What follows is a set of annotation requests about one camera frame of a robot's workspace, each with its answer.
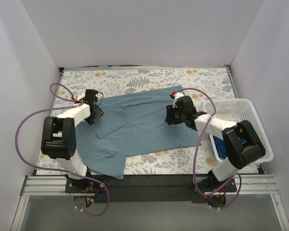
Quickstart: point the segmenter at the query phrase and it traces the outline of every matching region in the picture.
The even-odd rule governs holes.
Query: floral tablecloth
[[[213,99],[235,97],[225,68],[65,71],[61,83],[75,96],[84,93],[85,89],[95,89],[103,92],[105,97],[110,97],[182,85],[183,88],[201,89]],[[58,92],[61,97],[70,97],[63,88]],[[192,97],[197,110],[201,111],[203,103],[207,100],[204,95],[192,90],[187,90],[185,93]],[[69,102],[60,99],[54,102],[54,107],[68,105]],[[60,113],[62,111],[54,111],[53,115]],[[197,156],[197,173],[207,173],[219,162],[214,157],[208,135],[204,136],[201,144]],[[194,152],[195,147],[190,147],[128,157],[124,174],[191,174]],[[43,154],[40,154],[38,165],[62,168],[57,161]],[[243,172],[258,173],[256,167],[246,168]],[[37,170],[36,174],[57,175],[58,172]]]

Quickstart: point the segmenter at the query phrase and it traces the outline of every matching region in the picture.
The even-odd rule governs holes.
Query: laundry basket
[[[233,122],[248,120],[253,125],[266,151],[264,157],[255,161],[256,164],[268,162],[273,159],[273,152],[271,145],[269,143],[269,140],[260,122],[260,119],[251,101],[247,99],[223,99],[223,100],[213,100],[213,102],[217,110],[214,117]],[[205,102],[203,104],[203,110],[209,114],[212,114],[213,113],[212,104],[210,102]],[[222,159],[217,154],[215,142],[212,135],[210,135],[210,139],[212,142],[215,157],[218,161],[221,162]]]

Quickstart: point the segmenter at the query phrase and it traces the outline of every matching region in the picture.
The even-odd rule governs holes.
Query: folded cloth
[[[91,170],[123,178],[127,156],[195,146],[198,134],[184,123],[169,126],[166,106],[181,86],[105,98],[104,115],[76,127],[77,150]]]

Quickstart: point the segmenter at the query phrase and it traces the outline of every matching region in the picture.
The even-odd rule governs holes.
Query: white wall
[[[263,0],[21,0],[58,67],[230,64]]]
[[[48,86],[58,69],[20,0],[0,0],[0,231],[10,230],[27,167],[14,147],[15,130],[29,113],[50,107]],[[36,161],[42,121],[35,116],[21,131],[24,156]]]
[[[289,0],[265,0],[232,64],[241,98],[260,116],[274,159],[273,173],[289,219]]]

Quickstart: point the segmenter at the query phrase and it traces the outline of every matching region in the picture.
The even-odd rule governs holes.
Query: tabletop
[[[80,68],[65,71],[60,83],[67,86],[75,96],[84,93],[85,89],[95,89],[102,92],[104,97],[110,97],[182,85],[183,88],[200,89],[212,99],[235,98],[226,68]],[[57,92],[63,98],[70,98],[62,87]],[[197,111],[203,110],[202,105],[207,99],[202,93],[186,90],[185,94],[191,96]],[[53,108],[70,104],[55,99]],[[57,116],[62,112],[54,111],[52,115]],[[190,147],[128,157],[124,174],[191,174],[194,154],[195,147]],[[197,156],[196,171],[206,174],[218,164],[209,136],[205,134]],[[37,165],[62,168],[56,160],[42,153],[39,154]],[[258,173],[256,166],[246,167],[241,172]],[[58,172],[38,169],[36,174],[58,175]]]

